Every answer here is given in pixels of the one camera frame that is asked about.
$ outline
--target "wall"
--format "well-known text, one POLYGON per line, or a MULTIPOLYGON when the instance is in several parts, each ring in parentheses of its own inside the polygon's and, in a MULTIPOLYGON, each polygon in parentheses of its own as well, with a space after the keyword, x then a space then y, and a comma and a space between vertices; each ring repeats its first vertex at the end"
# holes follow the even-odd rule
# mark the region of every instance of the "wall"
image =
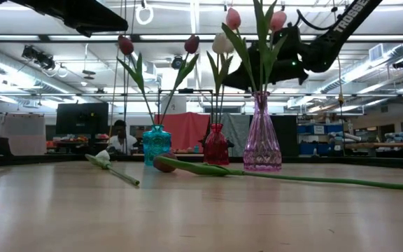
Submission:
POLYGON ((402 131, 403 103, 389 104, 387 113, 382 113, 380 106, 375 106, 365 113, 366 115, 351 120, 354 129, 394 124, 396 132, 402 131))

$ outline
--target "computer monitor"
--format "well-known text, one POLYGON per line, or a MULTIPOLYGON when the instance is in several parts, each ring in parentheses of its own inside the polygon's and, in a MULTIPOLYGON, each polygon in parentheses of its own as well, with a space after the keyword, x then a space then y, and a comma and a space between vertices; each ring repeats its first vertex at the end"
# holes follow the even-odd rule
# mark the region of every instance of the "computer monitor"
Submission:
POLYGON ((108 132, 108 104, 59 104, 56 134, 103 134, 108 132))

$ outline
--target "ceiling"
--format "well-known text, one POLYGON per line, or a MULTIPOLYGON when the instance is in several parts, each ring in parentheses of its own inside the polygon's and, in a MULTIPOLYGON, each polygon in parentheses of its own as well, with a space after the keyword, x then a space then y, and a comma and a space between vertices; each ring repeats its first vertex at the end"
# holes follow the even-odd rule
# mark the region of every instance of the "ceiling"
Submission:
MULTIPOLYGON (((225 20, 226 12, 224 11, 224 3, 228 7, 232 4, 241 14, 241 33, 255 34, 255 16, 253 12, 252 2, 249 0, 155 0, 147 1, 147 7, 153 10, 153 18, 148 24, 139 24, 135 18, 136 10, 141 9, 141 1, 102 1, 113 12, 120 14, 124 17, 124 12, 127 14, 126 20, 129 23, 128 34, 186 34, 189 36, 191 33, 196 34, 216 34, 221 32, 220 25, 225 20)), ((270 1, 264 0, 265 4, 270 4, 270 1)), ((332 7, 332 0, 286 0, 285 12, 288 15, 287 22, 296 22, 297 14, 296 9, 303 12, 307 20, 319 27, 327 27, 334 23, 334 15, 330 12, 332 7)), ((339 13, 343 12, 344 5, 347 1, 336 0, 335 4, 339 7, 339 13)), ((139 17, 144 21, 149 18, 148 10, 142 10, 139 17)), ((302 34, 320 34, 319 31, 309 28, 305 24, 299 26, 302 34)), ((4 3, 0 5, 0 34, 4 35, 28 35, 28 34, 59 34, 70 35, 78 34, 76 31, 69 29, 61 20, 53 17, 40 15, 30 9, 18 6, 14 3, 4 3)), ((358 28, 355 34, 403 34, 403 0, 384 0, 382 4, 374 11, 358 28)), ((175 55, 183 55, 185 53, 183 42, 166 42, 166 43, 135 43, 135 52, 141 53, 144 60, 153 63, 156 68, 157 74, 162 74, 163 88, 172 86, 174 70, 170 67, 170 61, 175 55)), ((271 86, 270 90, 274 93, 272 99, 274 101, 287 101, 290 98, 300 99, 300 97, 277 97, 276 94, 280 93, 317 93, 318 89, 324 87, 326 84, 333 81, 339 76, 339 69, 344 72, 346 67, 352 67, 356 63, 365 61, 368 57, 369 49, 377 46, 378 43, 346 43, 341 49, 338 61, 334 63, 330 70, 325 73, 309 73, 309 79, 299 86, 297 80, 287 80, 277 83, 276 86, 271 86)), ((199 47, 200 60, 197 64, 199 70, 199 88, 213 89, 213 77, 211 68, 208 63, 206 51, 211 52, 210 43, 201 43, 199 47)), ((0 40, 0 54, 7 56, 8 60, 18 62, 23 68, 22 71, 32 69, 35 73, 35 79, 44 82, 54 82, 55 86, 68 90, 72 93, 79 92, 95 92, 98 88, 103 88, 104 91, 113 92, 114 85, 116 85, 115 92, 123 93, 124 88, 124 75, 121 66, 116 64, 116 56, 118 55, 118 48, 115 41, 112 43, 97 43, 90 41, 86 43, 23 43, 12 39, 7 42, 6 39, 0 40), (59 74, 48 77, 40 72, 40 68, 32 62, 28 62, 21 57, 22 51, 25 46, 34 46, 35 49, 40 50, 48 55, 53 55, 56 63, 62 64, 68 70, 65 77, 60 77, 59 74), (85 74, 82 70, 94 71, 94 80, 85 80, 85 74)), ((230 71, 235 71, 240 64, 240 59, 237 55, 234 56, 233 63, 230 71)), ((370 73, 363 74, 354 78, 351 84, 343 86, 344 93, 354 94, 364 88, 378 84, 391 77, 393 74, 403 73, 401 70, 388 70, 389 67, 385 65, 373 69, 370 73)), ((187 82, 183 86, 195 88, 195 74, 189 75, 187 82)), ((401 88, 403 84, 398 84, 397 87, 401 88)), ((136 84, 129 80, 131 87, 129 92, 137 92, 135 89, 136 84)), ((156 92, 157 85, 151 83, 149 85, 150 91, 156 92)), ((329 90, 327 94, 337 94, 339 88, 329 90)), ((372 93, 387 94, 393 90, 393 84, 388 83, 372 93)), ((237 93, 239 90, 234 88, 226 88, 225 93, 237 93)), ((111 97, 102 97, 98 101, 110 101, 111 97)), ((132 100, 141 100, 140 97, 132 97, 132 100)), ((299 104, 309 108, 329 104, 334 97, 326 97, 322 99, 310 99, 306 102, 298 102, 293 108, 298 109, 299 104)), ((236 97, 225 97, 225 101, 236 101, 236 97)))

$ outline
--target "vase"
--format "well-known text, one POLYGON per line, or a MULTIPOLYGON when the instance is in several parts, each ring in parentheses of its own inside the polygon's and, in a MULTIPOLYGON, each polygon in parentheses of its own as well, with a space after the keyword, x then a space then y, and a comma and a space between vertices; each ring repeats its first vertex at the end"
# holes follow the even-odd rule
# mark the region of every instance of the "vase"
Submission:
POLYGON ((211 132, 204 143, 204 162, 210 165, 229 165, 228 142, 222 133, 223 124, 211 124, 211 132))
POLYGON ((243 152, 243 169, 277 172, 282 168, 281 150, 267 107, 269 93, 255 92, 255 112, 243 152))
POLYGON ((143 133, 144 164, 153 166, 153 158, 171 150, 171 134, 163 125, 152 125, 152 130, 143 133))

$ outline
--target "red curtain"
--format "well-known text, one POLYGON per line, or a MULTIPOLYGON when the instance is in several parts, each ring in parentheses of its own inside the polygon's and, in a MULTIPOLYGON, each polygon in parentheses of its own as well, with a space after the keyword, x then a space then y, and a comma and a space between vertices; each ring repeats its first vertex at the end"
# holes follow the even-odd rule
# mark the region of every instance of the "red curtain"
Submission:
POLYGON ((199 152, 203 152, 203 147, 199 143, 206 134, 209 124, 209 115, 199 115, 197 113, 181 113, 166 115, 164 118, 164 131, 172 134, 172 148, 183 150, 199 146, 199 152))

